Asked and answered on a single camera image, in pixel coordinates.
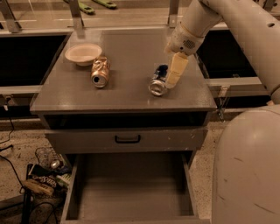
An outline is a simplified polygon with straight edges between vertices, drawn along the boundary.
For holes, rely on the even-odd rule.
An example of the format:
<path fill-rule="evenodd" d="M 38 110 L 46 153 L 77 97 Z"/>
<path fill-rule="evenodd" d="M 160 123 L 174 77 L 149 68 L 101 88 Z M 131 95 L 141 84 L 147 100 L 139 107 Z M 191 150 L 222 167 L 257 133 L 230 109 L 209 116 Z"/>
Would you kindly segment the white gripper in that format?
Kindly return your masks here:
<path fill-rule="evenodd" d="M 188 65 L 187 55 L 195 54 L 203 41 L 203 38 L 191 34 L 182 23 L 177 24 L 165 47 L 167 53 L 175 53 L 172 55 L 168 66 L 165 81 L 167 88 L 171 89 L 177 85 Z"/>

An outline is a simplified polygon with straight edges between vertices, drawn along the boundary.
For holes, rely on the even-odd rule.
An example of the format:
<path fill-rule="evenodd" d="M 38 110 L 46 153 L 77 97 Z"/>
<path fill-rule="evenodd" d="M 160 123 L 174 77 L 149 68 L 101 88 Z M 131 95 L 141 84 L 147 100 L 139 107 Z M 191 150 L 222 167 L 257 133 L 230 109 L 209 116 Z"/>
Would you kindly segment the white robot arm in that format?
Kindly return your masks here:
<path fill-rule="evenodd" d="M 224 22 L 255 71 L 212 79 L 232 96 L 267 95 L 223 130 L 213 162 L 211 224 L 280 224 L 280 23 L 254 0 L 192 0 L 171 35 L 166 80 L 174 88 L 210 29 Z"/>

